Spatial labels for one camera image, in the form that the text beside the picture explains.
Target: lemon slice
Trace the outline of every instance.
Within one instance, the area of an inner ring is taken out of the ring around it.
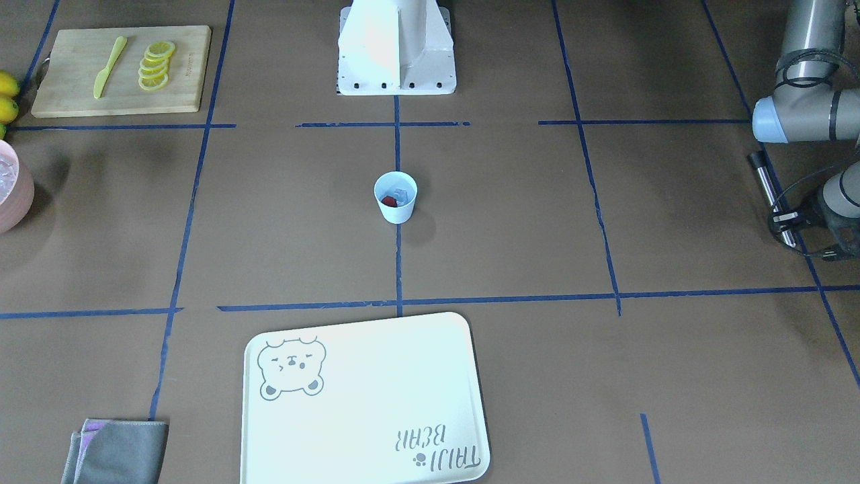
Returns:
[[[168,80],[167,72],[165,72],[162,76],[158,76],[157,78],[138,78],[138,85],[142,90],[159,90],[167,85]]]
[[[176,44],[170,40],[159,40],[146,47],[144,56],[150,59],[166,59],[173,55],[174,50],[176,50]]]
[[[163,76],[164,74],[167,74],[167,72],[168,72],[167,66],[164,66],[161,69],[159,69],[157,71],[152,71],[152,72],[147,72],[147,71],[144,71],[143,69],[138,69],[138,77],[141,79],[154,79],[154,78],[159,78],[159,77]]]
[[[140,70],[143,72],[154,72],[162,70],[168,63],[170,59],[150,59],[148,57],[144,57],[140,60]]]

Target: cutting board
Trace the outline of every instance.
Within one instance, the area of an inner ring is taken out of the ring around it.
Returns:
[[[95,75],[108,63],[121,35],[128,39],[126,48],[101,98],[94,99]],[[206,25],[60,30],[30,112],[37,118],[196,112],[211,36]],[[176,44],[169,82],[160,90],[145,91],[138,86],[140,60],[146,47],[158,40]]]

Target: yellow knife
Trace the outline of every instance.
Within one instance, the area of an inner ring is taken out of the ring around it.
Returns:
[[[116,64],[116,59],[120,57],[122,49],[126,48],[126,42],[128,42],[128,40],[125,37],[116,38],[116,41],[114,42],[114,49],[110,51],[110,58],[107,60],[107,65],[95,76],[95,84],[93,85],[93,97],[95,99],[101,97],[101,92],[105,88],[105,83],[108,81],[110,71],[114,68],[114,64]]]

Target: pink bowl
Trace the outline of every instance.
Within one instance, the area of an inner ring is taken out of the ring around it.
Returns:
[[[18,161],[18,155],[9,143],[0,140],[0,158],[11,162],[18,168],[18,177],[12,191],[0,200],[0,233],[4,233],[24,218],[33,204],[33,175]]]

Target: folded towel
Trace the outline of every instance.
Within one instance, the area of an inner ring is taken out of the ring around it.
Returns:
[[[60,484],[157,484],[164,422],[86,419],[71,434]]]

